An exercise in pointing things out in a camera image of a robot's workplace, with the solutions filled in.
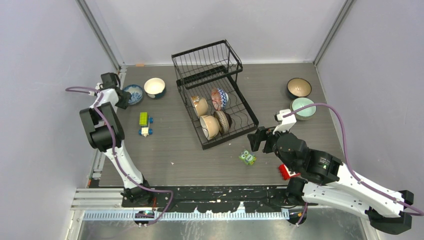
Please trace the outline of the blue white patterned bowl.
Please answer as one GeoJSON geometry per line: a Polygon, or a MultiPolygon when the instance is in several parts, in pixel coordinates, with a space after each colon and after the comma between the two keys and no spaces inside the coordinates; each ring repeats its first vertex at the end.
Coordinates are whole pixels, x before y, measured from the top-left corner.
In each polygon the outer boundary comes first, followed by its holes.
{"type": "Polygon", "coordinates": [[[129,105],[136,105],[144,97],[144,90],[140,85],[130,84],[123,88],[123,90],[130,94],[130,98],[128,100],[129,105]]]}

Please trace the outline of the dark teal bowl white foot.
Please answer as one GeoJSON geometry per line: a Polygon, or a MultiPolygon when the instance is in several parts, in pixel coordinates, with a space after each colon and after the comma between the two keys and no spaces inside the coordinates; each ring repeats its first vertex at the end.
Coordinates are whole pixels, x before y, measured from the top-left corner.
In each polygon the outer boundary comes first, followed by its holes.
{"type": "Polygon", "coordinates": [[[162,98],[166,93],[166,83],[158,77],[150,78],[144,83],[144,91],[152,99],[162,98]]]}

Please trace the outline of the teal bowl tan interior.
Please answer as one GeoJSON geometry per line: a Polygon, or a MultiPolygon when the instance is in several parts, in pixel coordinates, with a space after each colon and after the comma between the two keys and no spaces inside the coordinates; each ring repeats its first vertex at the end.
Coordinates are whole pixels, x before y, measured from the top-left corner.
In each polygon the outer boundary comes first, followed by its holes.
{"type": "Polygon", "coordinates": [[[312,85],[303,78],[292,78],[287,82],[286,93],[289,98],[305,98],[312,93],[312,85]]]}

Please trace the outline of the black wire dish rack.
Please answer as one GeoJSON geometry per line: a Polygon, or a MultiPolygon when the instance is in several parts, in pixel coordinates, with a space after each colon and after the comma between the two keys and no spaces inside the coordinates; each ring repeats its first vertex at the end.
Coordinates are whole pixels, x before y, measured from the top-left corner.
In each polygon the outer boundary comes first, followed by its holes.
{"type": "Polygon", "coordinates": [[[219,40],[171,55],[176,85],[202,149],[210,149],[255,131],[259,120],[238,86],[243,64],[230,43],[219,40]],[[207,116],[222,111],[229,129],[209,137],[195,109],[196,100],[206,101],[207,116]]]}

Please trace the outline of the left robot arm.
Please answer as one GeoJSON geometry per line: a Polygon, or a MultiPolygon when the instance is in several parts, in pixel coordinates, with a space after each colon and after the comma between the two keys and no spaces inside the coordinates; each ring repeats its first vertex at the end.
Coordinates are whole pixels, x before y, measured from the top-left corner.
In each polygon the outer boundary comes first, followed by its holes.
{"type": "Polygon", "coordinates": [[[148,207],[154,199],[153,191],[126,150],[124,129],[114,109],[126,109],[131,95],[120,89],[116,73],[103,73],[100,78],[98,87],[88,89],[96,97],[95,102],[79,111],[86,137],[91,147],[103,153],[116,168],[123,182],[124,199],[148,207]]]}

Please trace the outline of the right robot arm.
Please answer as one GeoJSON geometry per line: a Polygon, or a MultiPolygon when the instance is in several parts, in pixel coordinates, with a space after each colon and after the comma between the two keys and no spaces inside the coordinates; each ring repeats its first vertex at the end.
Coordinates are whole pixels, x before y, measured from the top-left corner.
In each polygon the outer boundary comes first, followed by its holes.
{"type": "Polygon", "coordinates": [[[387,234],[399,235],[411,229],[412,214],[405,209],[414,203],[408,190],[394,191],[351,173],[346,163],[321,150],[311,149],[291,132],[259,127],[247,136],[256,152],[264,142],[263,153],[274,153],[292,177],[284,192],[291,205],[319,204],[333,207],[360,218],[387,234]]]}

